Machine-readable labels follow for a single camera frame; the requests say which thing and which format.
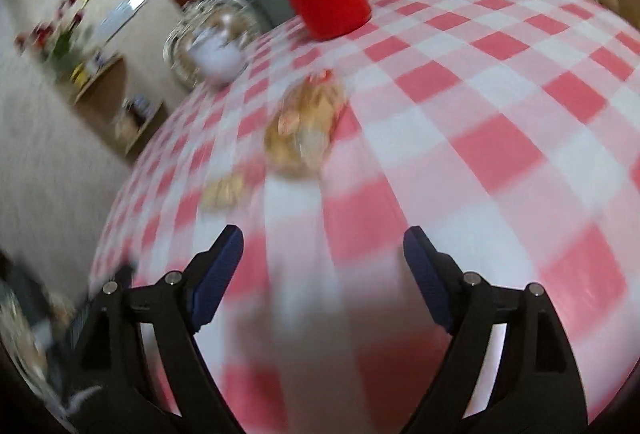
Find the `small beige cake packet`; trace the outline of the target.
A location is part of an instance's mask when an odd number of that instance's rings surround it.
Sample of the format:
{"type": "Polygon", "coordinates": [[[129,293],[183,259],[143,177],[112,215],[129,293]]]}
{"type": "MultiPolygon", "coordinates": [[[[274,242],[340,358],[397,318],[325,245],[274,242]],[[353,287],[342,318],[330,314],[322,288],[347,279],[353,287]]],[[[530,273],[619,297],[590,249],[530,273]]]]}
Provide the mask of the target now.
{"type": "Polygon", "coordinates": [[[232,172],[208,181],[202,191],[200,207],[214,212],[237,206],[247,190],[245,176],[232,172]]]}

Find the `tiger stripe bread package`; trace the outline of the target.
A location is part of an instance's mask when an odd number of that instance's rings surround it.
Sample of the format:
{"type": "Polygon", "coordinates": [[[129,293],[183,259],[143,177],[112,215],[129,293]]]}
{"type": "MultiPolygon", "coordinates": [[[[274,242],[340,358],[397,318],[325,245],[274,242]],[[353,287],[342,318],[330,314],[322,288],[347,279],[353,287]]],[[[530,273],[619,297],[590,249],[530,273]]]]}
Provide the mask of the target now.
{"type": "Polygon", "coordinates": [[[264,133],[269,167],[287,177],[317,175],[346,104],[345,89],[332,69],[289,88],[264,133]]]}

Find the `wooden corner shelf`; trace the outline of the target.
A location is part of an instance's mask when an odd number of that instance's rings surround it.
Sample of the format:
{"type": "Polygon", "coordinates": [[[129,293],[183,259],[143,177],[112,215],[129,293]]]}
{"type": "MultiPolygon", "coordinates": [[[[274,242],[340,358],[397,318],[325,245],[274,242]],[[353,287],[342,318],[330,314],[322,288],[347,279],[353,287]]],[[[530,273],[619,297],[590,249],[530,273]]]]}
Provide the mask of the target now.
{"type": "Polygon", "coordinates": [[[115,53],[81,87],[72,87],[70,106],[117,157],[132,165],[166,122],[170,111],[153,95],[122,53],[115,53]]]}

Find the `pink checkered tablecloth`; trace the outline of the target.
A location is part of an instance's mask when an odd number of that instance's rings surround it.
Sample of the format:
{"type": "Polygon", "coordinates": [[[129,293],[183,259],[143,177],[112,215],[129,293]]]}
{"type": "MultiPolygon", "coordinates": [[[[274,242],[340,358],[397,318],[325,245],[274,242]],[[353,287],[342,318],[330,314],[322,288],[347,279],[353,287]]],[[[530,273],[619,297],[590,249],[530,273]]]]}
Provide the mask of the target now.
{"type": "Polygon", "coordinates": [[[639,34],[589,0],[369,0],[332,41],[301,20],[193,92],[119,192],[91,269],[182,269],[230,223],[245,251],[198,346],[251,433],[395,433],[448,339],[401,256],[418,225],[491,284],[542,284],[590,416],[639,357],[639,34]],[[285,92],[332,69],[347,104],[317,175],[267,163],[285,92]],[[200,207],[228,173],[233,208],[200,207]]]}

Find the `red tulip bouquet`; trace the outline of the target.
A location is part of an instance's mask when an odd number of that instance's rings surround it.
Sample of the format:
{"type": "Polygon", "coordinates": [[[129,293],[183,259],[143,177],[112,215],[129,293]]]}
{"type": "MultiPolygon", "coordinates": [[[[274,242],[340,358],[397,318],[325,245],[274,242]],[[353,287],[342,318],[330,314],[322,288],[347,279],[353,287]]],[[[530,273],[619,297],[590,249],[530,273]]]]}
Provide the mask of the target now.
{"type": "Polygon", "coordinates": [[[14,38],[18,54],[28,53],[59,77],[69,75],[82,62],[92,27],[85,19],[85,3],[62,0],[53,20],[45,20],[14,38]]]}

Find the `beige tufted chair far left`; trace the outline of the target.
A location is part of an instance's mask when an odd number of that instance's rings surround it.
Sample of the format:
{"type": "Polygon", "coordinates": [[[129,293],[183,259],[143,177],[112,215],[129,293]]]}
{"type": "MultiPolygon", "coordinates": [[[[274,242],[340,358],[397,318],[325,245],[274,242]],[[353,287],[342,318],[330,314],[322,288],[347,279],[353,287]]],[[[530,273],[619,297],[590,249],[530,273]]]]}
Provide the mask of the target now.
{"type": "Polygon", "coordinates": [[[163,59],[186,89],[201,84],[221,89],[242,74],[247,46],[259,36],[257,16],[247,1],[192,2],[166,39],[163,59]]]}

